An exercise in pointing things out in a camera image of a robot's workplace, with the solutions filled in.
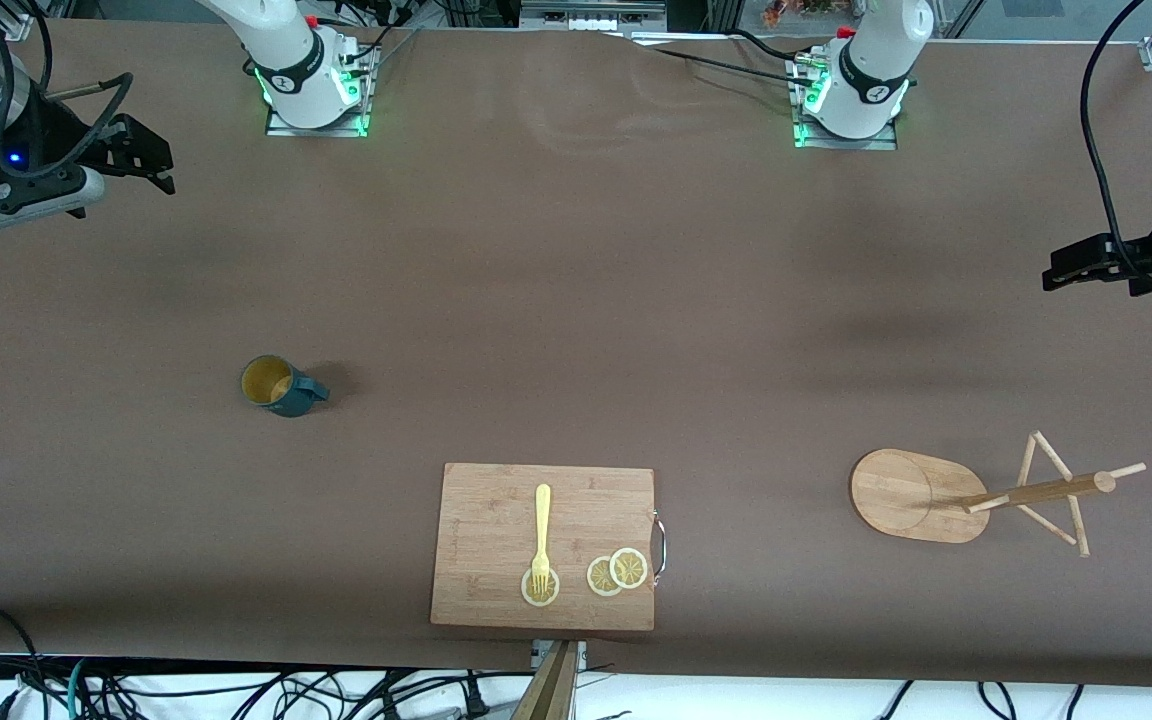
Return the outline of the teal cup with yellow inside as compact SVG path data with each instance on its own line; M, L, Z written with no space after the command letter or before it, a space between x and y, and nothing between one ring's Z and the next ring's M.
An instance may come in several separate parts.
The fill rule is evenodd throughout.
M238 379L243 397L282 418L298 418L329 400L329 388L283 357L262 355L244 366Z

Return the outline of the wooden cup rack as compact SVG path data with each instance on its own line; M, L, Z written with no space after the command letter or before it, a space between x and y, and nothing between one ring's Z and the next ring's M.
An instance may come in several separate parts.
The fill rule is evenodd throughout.
M859 518L882 536L940 544L980 537L996 511L1020 511L1060 541L1091 556L1082 498L1111 495L1121 479L1147 470L1143 462L1074 473L1039 430L1026 437L1018 479L990 491L972 469L914 450L879 448L861 457L849 479Z

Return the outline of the bamboo cutting board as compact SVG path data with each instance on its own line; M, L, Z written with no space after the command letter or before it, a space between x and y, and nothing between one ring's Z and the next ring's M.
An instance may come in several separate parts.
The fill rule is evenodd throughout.
M556 601L535 607L520 592L536 551L535 488L548 484L550 568ZM430 620L435 626L544 632L650 632L655 626L652 541L655 475L637 468L450 462L444 470ZM594 558L631 547L650 570L641 588L594 594Z

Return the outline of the yellow plastic fork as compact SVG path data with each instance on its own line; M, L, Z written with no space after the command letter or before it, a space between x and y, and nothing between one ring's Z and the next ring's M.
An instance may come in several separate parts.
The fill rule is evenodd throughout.
M540 484L535 488L536 551L530 564L531 592L540 597L550 585L548 530L552 488Z

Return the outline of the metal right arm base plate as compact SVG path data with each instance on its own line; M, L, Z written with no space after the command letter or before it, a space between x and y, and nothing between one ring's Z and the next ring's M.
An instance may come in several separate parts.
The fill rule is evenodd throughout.
M312 32L306 56L271 69L256 65L270 106L270 136L362 138L369 135L378 76L378 47L357 38Z

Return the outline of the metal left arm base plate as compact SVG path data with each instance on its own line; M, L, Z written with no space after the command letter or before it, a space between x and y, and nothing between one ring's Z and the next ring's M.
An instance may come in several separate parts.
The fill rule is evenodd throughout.
M799 53L785 61L794 143L799 149L892 151L908 79L900 85L861 85L836 76L827 56Z

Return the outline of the metal mount bracket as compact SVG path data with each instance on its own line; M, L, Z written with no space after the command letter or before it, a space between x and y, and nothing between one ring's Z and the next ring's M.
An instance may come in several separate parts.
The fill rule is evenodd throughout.
M550 653L550 647L556 641L548 639L535 639L531 643L530 652L530 667L531 670L539 670L545 657ZM573 641L573 650L577 652L576 670L577 673L585 673L588 670L588 644L584 641Z

